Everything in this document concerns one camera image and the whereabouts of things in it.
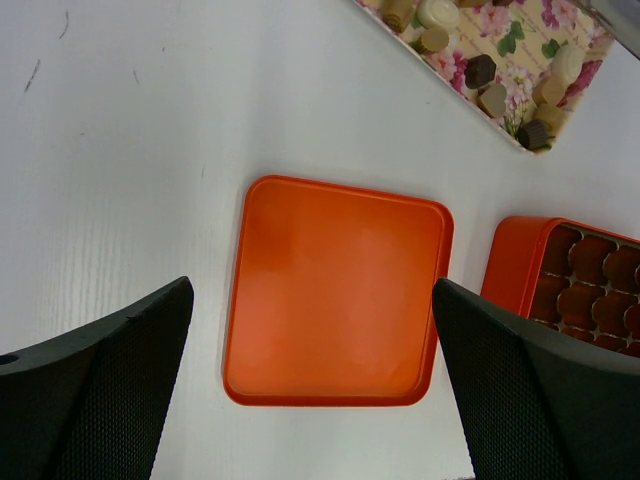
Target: dark chocolate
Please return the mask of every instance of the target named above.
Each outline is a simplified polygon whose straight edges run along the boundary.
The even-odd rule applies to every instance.
[[[484,87],[495,78],[496,63],[489,55],[483,53],[482,55],[469,59],[464,75],[464,83],[467,88],[476,89]]]
[[[540,120],[531,120],[518,130],[518,141],[527,150],[538,150],[549,141],[549,133]]]

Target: orange box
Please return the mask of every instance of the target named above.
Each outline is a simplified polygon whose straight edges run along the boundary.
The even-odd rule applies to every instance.
[[[498,226],[481,295],[608,350],[640,356],[640,243],[565,218]]]

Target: chocolate compartment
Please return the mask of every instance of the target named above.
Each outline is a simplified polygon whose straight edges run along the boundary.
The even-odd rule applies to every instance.
[[[570,223],[549,234],[529,318],[640,358],[640,245]]]
[[[571,285],[558,298],[558,310],[564,323],[584,330],[594,330],[596,322],[593,321],[591,310],[604,292],[604,288],[587,283],[576,282]]]
[[[622,245],[607,257],[604,262],[604,274],[611,281],[611,287],[629,293],[639,293],[635,273],[640,267],[640,250]]]
[[[574,245],[569,256],[576,278],[595,285],[606,285],[603,264],[607,256],[617,248],[615,242],[595,235],[585,237]]]
[[[558,312],[558,296],[569,288],[571,282],[563,277],[541,273],[531,305],[531,317],[543,322],[558,323],[562,320]]]
[[[600,331],[627,338],[629,330],[624,326],[624,314],[631,305],[638,303],[638,297],[611,291],[606,296],[596,300],[593,305],[593,319]]]
[[[580,240],[582,240],[582,233],[578,230],[563,225],[554,228],[547,240],[547,248],[542,258],[542,271],[570,276],[573,268],[569,265],[569,252]]]

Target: box lid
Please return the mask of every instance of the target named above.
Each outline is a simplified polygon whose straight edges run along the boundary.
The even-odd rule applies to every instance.
[[[438,203],[270,176],[247,192],[224,365],[245,405],[391,406],[426,393],[431,289],[453,218]]]

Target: white table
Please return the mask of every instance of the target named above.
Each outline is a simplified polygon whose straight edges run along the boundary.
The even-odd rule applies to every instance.
[[[350,0],[5,0],[0,69],[0,352],[180,275],[194,284],[155,480],[472,473],[440,352],[414,407],[227,398],[229,285],[242,195],[257,177],[443,202],[456,221],[450,277],[475,291],[507,215],[640,236],[640,62],[619,46],[539,158],[471,115]]]

